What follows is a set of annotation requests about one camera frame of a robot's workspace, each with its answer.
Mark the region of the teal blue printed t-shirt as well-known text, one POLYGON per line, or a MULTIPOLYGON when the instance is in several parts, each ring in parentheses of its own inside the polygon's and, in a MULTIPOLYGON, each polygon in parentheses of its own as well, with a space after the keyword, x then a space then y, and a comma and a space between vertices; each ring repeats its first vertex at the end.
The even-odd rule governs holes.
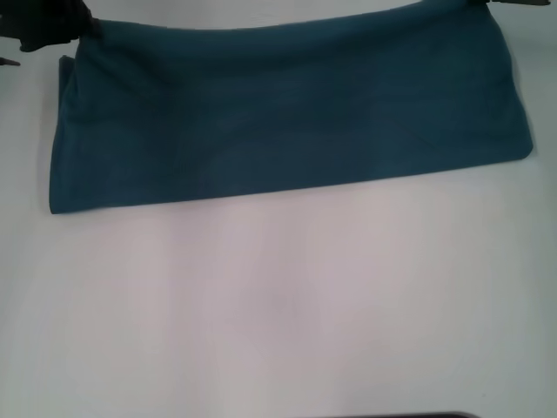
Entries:
POLYGON ((486 0, 101 30, 60 61, 54 214, 443 172, 533 149, 486 0))

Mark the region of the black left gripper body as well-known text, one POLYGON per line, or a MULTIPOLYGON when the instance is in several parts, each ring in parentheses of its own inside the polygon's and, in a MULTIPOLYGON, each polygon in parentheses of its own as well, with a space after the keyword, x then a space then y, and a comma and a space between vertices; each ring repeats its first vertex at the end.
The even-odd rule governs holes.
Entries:
POLYGON ((67 44, 90 33, 84 0, 0 0, 0 37, 20 41, 22 52, 67 44))

